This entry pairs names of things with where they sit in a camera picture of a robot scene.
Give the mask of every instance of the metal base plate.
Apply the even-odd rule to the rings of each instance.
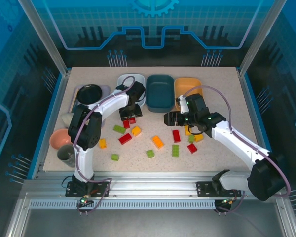
[[[92,183],[93,184],[93,188],[92,190],[97,190],[96,192],[91,194],[91,197],[93,198],[100,198],[102,197],[105,188],[107,187],[107,185],[109,185],[108,182],[102,182],[102,183]],[[87,192],[82,189],[80,186],[78,186],[77,184],[75,184],[74,182],[70,181],[67,184],[67,190],[66,190],[66,197],[74,197],[74,198],[81,198],[82,196],[86,195]],[[109,191],[107,191],[107,193],[104,195],[104,197],[108,197],[109,196]]]
[[[227,190],[226,192],[221,192],[218,195],[215,189],[212,186],[212,182],[196,182],[197,187],[197,196],[199,198],[217,198],[217,197],[226,197],[233,198],[235,193],[233,190]],[[241,197],[241,191],[236,191],[237,197]]]

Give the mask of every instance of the toy block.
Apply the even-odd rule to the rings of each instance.
[[[190,135],[190,136],[188,137],[188,142],[193,143],[194,141],[195,141],[195,137],[194,137],[194,135]]]
[[[132,136],[129,133],[127,133],[126,135],[119,138],[119,141],[122,145],[124,145],[126,142],[128,142],[131,139],[132,139]]]
[[[197,148],[194,144],[188,145],[187,148],[192,154],[197,151]]]
[[[135,119],[135,118],[131,118],[131,119],[129,120],[129,123],[130,123],[130,124],[134,124],[134,123],[136,123],[136,119]]]
[[[172,157],[179,157],[179,145],[172,145]]]
[[[119,132],[120,134],[125,134],[125,132],[126,132],[126,128],[123,128],[123,127],[118,126],[118,125],[115,125],[113,130],[115,132]]]
[[[158,136],[154,136],[154,137],[152,138],[152,141],[153,141],[153,143],[155,144],[155,146],[156,146],[158,149],[160,149],[161,147],[163,147],[163,143],[162,143],[162,141],[159,139]]]
[[[137,137],[139,134],[141,134],[142,130],[139,127],[134,127],[132,129],[132,134]]]
[[[195,135],[194,138],[195,138],[195,142],[200,142],[204,140],[203,134]]]
[[[113,154],[111,159],[114,160],[114,161],[118,161],[119,160],[119,155]]]
[[[130,128],[130,125],[129,125],[129,121],[126,120],[126,121],[123,121],[123,125],[124,125],[124,128]]]
[[[188,131],[188,126],[184,126],[184,129],[185,129],[185,134],[186,134],[186,136],[190,136],[190,135],[192,135],[192,134]]]
[[[147,157],[148,157],[148,158],[152,158],[152,157],[154,157],[154,152],[153,152],[153,150],[146,151],[146,154],[147,154]]]
[[[106,143],[105,139],[100,139],[100,140],[99,140],[99,147],[100,147],[101,149],[104,149],[104,148],[107,147],[107,143]]]
[[[180,134],[179,134],[178,130],[173,130],[172,134],[173,134],[173,140],[174,140],[175,143],[181,141]]]

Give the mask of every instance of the speckled beige countertop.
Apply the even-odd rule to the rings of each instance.
[[[234,67],[77,67],[72,68],[63,102],[58,114],[55,130],[64,128],[60,115],[68,112],[74,89],[82,84],[108,85],[111,92],[115,89],[117,79],[125,73],[139,73],[147,78],[151,74],[169,74],[174,79],[179,77],[199,78],[203,85],[213,86],[220,90],[230,102],[233,126],[256,142],[245,99],[241,90],[237,71]],[[223,99],[215,92],[204,89],[206,105],[211,112],[219,112],[226,118],[228,109]],[[236,157],[228,148],[205,135],[202,142],[195,143],[198,151],[191,154],[183,127],[167,127],[163,123],[164,113],[152,113],[144,105],[143,117],[136,118],[137,123],[131,128],[139,126],[142,133],[123,146],[119,142],[121,134],[113,131],[114,125],[122,126],[118,111],[105,120],[101,131],[101,138],[105,138],[107,148],[101,150],[98,145],[94,149],[94,171],[111,172],[194,172],[194,171],[222,171],[232,169],[247,170],[241,159]],[[180,157],[171,157],[173,145],[172,130],[178,129],[181,136]],[[153,136],[159,136],[165,144],[158,150],[151,141]],[[154,150],[155,157],[147,158],[146,151]],[[46,171],[72,171],[74,168],[66,166],[58,160],[57,151],[49,147],[44,168]],[[111,155],[119,154],[119,161],[112,161]]]

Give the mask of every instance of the metal cup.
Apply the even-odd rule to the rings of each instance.
[[[69,167],[75,168],[74,147],[72,145],[62,146],[57,152],[57,157]]]

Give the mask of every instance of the white bowl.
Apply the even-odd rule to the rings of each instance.
[[[143,75],[137,74],[137,73],[130,73],[130,74],[123,74],[123,75],[121,75],[118,78],[118,80],[117,80],[117,86],[122,85],[122,82],[128,76],[133,76],[135,78],[135,81],[138,81],[139,83],[143,84],[144,87],[145,87],[145,89],[146,89],[146,80],[145,80],[145,77]],[[132,84],[132,82],[133,82],[133,78],[128,78],[125,81],[124,85],[125,86],[130,86]],[[141,101],[136,102],[136,104],[138,104],[140,107],[142,107],[145,104],[145,102],[146,102],[146,92],[141,95],[141,97],[139,98],[139,100],[141,100]]]

